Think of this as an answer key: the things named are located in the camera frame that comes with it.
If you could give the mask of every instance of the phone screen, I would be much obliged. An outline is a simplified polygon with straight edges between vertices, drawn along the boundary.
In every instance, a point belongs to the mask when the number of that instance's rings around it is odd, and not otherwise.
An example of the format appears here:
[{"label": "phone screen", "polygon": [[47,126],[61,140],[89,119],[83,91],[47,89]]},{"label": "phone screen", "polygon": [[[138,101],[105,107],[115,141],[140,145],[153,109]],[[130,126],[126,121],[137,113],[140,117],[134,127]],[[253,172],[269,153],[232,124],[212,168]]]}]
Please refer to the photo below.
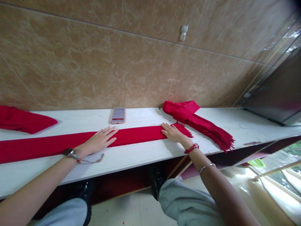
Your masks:
[{"label": "phone screen", "polygon": [[118,124],[124,122],[125,122],[125,108],[123,107],[114,108],[111,123]]}]

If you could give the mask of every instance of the bracelet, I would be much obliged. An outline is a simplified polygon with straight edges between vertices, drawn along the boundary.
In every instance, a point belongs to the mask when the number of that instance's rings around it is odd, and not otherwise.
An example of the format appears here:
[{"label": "bracelet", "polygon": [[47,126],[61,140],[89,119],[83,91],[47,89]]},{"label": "bracelet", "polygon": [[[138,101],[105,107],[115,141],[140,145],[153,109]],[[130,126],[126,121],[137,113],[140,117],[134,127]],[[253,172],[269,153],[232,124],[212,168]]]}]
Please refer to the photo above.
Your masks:
[{"label": "bracelet", "polygon": [[203,171],[207,166],[210,166],[210,165],[211,165],[211,166],[215,166],[214,163],[210,163],[210,164],[207,164],[207,165],[203,166],[203,167],[200,169],[200,171],[198,172],[199,175],[201,175],[202,171]]},{"label": "bracelet", "polygon": [[185,154],[188,154],[189,152],[191,152],[191,151],[192,151],[193,149],[195,149],[195,148],[200,148],[199,145],[198,145],[197,143],[193,144],[193,146],[191,146],[190,149],[185,150],[184,153],[185,153]]},{"label": "bracelet", "polygon": [[104,156],[104,153],[102,153],[101,156],[100,156],[100,158],[99,158],[97,161],[95,161],[95,162],[90,162],[90,161],[81,159],[81,158],[76,154],[76,150],[72,150],[72,152],[70,152],[67,156],[70,157],[70,158],[75,159],[77,163],[82,163],[82,162],[84,161],[84,162],[87,162],[87,163],[90,163],[90,164],[91,164],[91,163],[98,163],[98,162],[100,162],[101,159],[102,159],[103,156]]}]

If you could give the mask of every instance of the folded red scarf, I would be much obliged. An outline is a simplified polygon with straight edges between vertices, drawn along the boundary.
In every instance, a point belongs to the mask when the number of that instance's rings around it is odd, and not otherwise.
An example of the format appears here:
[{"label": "folded red scarf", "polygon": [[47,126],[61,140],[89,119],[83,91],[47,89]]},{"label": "folded red scarf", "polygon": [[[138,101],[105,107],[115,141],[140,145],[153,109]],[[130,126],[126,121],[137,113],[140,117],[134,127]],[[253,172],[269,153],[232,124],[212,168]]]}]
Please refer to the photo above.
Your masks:
[{"label": "folded red scarf", "polygon": [[224,152],[233,147],[233,137],[222,128],[217,127],[212,122],[198,116],[195,112],[200,109],[196,102],[187,101],[181,103],[174,103],[165,101],[163,111],[181,123],[185,123],[202,134],[208,136],[220,149]]},{"label": "folded red scarf", "polygon": [[0,106],[0,129],[34,134],[57,124],[57,120],[15,107]]},{"label": "folded red scarf", "polygon": [[[175,123],[174,125],[183,134],[192,137],[183,124]],[[121,129],[112,137],[116,137],[117,140],[109,147],[166,139],[167,137],[161,132],[162,129],[161,126]],[[95,133],[85,132],[52,137],[0,141],[0,163],[58,155],[65,148],[75,148],[86,142]]]}]

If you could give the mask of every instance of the white table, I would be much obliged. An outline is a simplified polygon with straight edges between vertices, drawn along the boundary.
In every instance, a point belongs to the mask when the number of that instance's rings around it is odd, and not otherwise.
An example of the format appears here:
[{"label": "white table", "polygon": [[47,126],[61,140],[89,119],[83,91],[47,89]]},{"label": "white table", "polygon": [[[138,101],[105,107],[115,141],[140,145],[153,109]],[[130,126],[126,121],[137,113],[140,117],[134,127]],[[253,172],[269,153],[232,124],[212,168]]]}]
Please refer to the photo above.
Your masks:
[{"label": "white table", "polygon": [[[0,141],[91,132],[111,125],[109,124],[110,109],[33,112],[55,118],[60,123],[35,135],[0,129]],[[301,127],[281,127],[242,109],[201,108],[196,114],[229,132],[236,140],[235,148],[245,147],[251,142],[264,143],[301,134]],[[126,123],[119,124],[118,128],[156,126],[169,121],[175,123],[171,116],[158,108],[127,109]],[[204,154],[221,152],[209,138],[189,126],[187,128]],[[103,152],[105,155],[101,163],[77,165],[61,184],[184,156],[183,148],[167,139],[107,148]],[[99,156],[100,153],[97,153],[86,159],[94,160]],[[0,198],[11,195],[61,158],[62,155],[56,155],[0,164]]]},{"label": "white table", "polygon": [[[176,122],[172,116],[164,113],[162,109],[160,110],[170,123]],[[231,134],[235,140],[235,149],[301,135],[301,126],[280,126],[242,108],[201,108],[195,114]],[[192,127],[185,126],[195,137],[193,140],[199,144],[203,153],[221,152],[218,145],[211,139]]]}]

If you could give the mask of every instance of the hand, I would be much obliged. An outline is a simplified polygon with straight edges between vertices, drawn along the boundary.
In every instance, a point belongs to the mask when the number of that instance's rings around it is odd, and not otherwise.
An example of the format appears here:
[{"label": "hand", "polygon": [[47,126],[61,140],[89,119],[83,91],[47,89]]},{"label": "hand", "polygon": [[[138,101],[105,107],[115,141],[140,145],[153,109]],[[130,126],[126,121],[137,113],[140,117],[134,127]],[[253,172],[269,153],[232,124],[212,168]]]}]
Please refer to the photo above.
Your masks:
[{"label": "hand", "polygon": [[192,140],[181,133],[174,125],[171,126],[167,123],[162,123],[161,126],[164,130],[162,130],[162,133],[167,136],[168,139],[170,139],[173,142],[179,142],[185,149],[191,148],[193,146]]},{"label": "hand", "polygon": [[113,138],[108,141],[108,139],[110,139],[119,130],[119,129],[117,129],[117,130],[114,130],[114,129],[115,129],[115,126],[112,128],[109,126],[106,129],[99,130],[85,143],[77,146],[75,148],[75,150],[79,151],[81,153],[81,155],[83,155],[82,158],[84,158],[87,155],[102,151],[103,149],[105,149],[107,146],[109,146],[116,140],[116,138]]}]

